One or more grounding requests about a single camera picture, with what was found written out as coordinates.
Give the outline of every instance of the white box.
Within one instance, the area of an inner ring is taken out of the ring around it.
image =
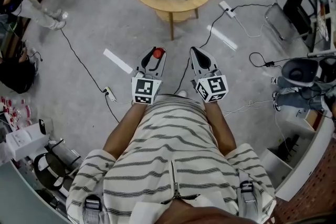
[[[49,135],[41,133],[38,123],[6,135],[6,143],[16,161],[44,147],[48,141]]]
[[[229,92],[225,75],[199,79],[196,90],[206,103],[221,100]]]
[[[161,80],[132,78],[133,102],[138,104],[153,104],[161,83]]]

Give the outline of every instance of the power strip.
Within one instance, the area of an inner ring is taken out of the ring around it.
[[[105,87],[105,88],[104,88],[104,92],[107,92],[107,93],[108,93],[107,96],[109,97],[109,99],[110,99],[112,102],[114,102],[114,101],[116,100],[116,97],[113,95],[113,93],[112,93],[110,87]]]
[[[223,9],[223,10],[226,10],[228,9],[228,11],[226,12],[226,14],[228,16],[230,16],[230,18],[233,18],[236,16],[236,14],[234,12],[231,11],[231,7],[225,2],[225,1],[222,1],[219,3],[219,6]]]

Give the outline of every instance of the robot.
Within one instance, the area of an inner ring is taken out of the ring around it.
[[[218,68],[216,59],[206,51],[192,47],[190,49],[192,68],[195,77],[192,84],[203,101],[215,102],[228,93],[225,75]],[[166,61],[163,48],[153,47],[145,51],[138,59],[132,78],[132,96],[134,103],[153,104],[162,85],[162,73]]]

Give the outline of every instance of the wooden table leg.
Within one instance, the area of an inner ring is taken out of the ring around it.
[[[195,8],[196,19],[198,19],[198,8]]]
[[[174,40],[174,18],[172,12],[169,12],[169,24],[170,24],[170,38],[171,40]]]

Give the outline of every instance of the black and white marker cube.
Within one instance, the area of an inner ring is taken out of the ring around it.
[[[132,78],[133,102],[138,104],[153,104],[161,83],[161,80]]]
[[[206,103],[221,100],[229,92],[225,75],[199,79],[196,90]]]

